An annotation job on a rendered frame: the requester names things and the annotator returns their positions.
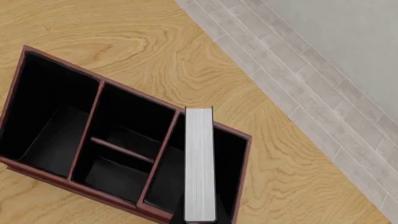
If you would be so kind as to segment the black book with white pages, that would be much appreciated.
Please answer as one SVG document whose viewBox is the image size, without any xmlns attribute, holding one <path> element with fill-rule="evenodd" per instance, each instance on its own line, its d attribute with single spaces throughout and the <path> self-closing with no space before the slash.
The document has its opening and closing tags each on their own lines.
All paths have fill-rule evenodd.
<svg viewBox="0 0 398 224">
<path fill-rule="evenodd" d="M 213 223 L 216 220 L 213 108 L 185 110 L 186 223 Z"/>
</svg>

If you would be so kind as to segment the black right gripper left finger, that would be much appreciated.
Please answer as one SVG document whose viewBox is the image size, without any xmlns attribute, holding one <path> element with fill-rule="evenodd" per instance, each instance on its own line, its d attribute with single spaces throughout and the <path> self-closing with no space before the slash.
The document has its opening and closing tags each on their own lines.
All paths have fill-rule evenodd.
<svg viewBox="0 0 398 224">
<path fill-rule="evenodd" d="M 185 224 L 183 207 L 178 207 L 170 219 L 170 224 Z"/>
</svg>

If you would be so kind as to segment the red-brown desk caddy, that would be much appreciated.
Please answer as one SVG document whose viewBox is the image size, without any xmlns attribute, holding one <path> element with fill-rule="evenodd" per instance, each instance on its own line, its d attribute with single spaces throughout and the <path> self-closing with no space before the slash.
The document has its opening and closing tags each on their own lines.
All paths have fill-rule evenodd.
<svg viewBox="0 0 398 224">
<path fill-rule="evenodd" d="M 185 111 L 24 46 L 0 117 L 0 162 L 170 224 L 183 207 Z"/>
</svg>

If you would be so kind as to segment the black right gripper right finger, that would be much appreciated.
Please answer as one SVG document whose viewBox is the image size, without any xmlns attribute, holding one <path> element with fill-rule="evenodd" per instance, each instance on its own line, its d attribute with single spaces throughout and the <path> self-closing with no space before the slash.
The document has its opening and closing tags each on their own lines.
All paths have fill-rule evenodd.
<svg viewBox="0 0 398 224">
<path fill-rule="evenodd" d="M 216 198 L 216 213 L 217 218 L 215 224 L 231 224 L 230 217 L 228 216 L 223 203 L 219 197 Z"/>
</svg>

